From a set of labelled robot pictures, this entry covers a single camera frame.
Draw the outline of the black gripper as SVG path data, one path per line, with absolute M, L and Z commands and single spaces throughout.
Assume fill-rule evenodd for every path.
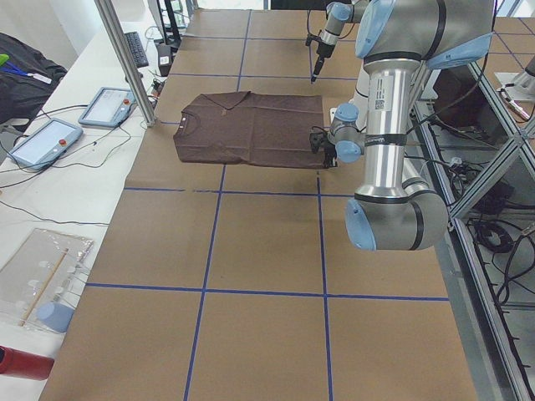
M 309 143 L 314 154 L 317 154 L 320 150 L 324 152 L 325 169 L 336 168 L 338 166 L 336 150 L 334 145 L 329 141 L 327 131 L 315 131 L 312 129 L 309 133 Z
M 312 42 L 316 42 L 318 44 L 318 48 L 316 50 L 316 54 L 318 55 L 318 58 L 315 62 L 315 65 L 313 67 L 313 72 L 311 74 L 310 81 L 312 83 L 315 83 L 317 78 L 319 77 L 321 70 L 324 66 L 324 59 L 325 58 L 331 58 L 333 52 L 334 52 L 334 45 L 325 42 L 320 36 L 314 35 L 309 33 L 307 35 L 307 38 L 305 39 L 305 45 L 310 46 Z

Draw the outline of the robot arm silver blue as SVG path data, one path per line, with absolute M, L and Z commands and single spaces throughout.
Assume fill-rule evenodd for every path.
M 318 34 L 312 34 L 307 23 L 308 34 L 305 45 L 309 47 L 312 42 L 318 44 L 317 60 L 310 77 L 312 83 L 320 75 L 325 60 L 331 58 L 337 42 L 342 38 L 344 26 L 349 23 L 360 23 L 368 4 L 369 1 L 352 1 L 350 4 L 331 2 L 326 6 L 326 24 Z
M 343 27 L 359 27 L 355 54 L 368 75 L 363 98 L 341 104 L 325 139 L 336 158 L 363 159 L 364 180 L 345 209 L 352 244 L 362 250 L 413 251 L 445 234 L 446 203 L 405 158 L 416 72 L 460 67 L 484 57 L 492 40 L 492 1 L 354 1 L 326 7 L 318 45 L 320 70 Z

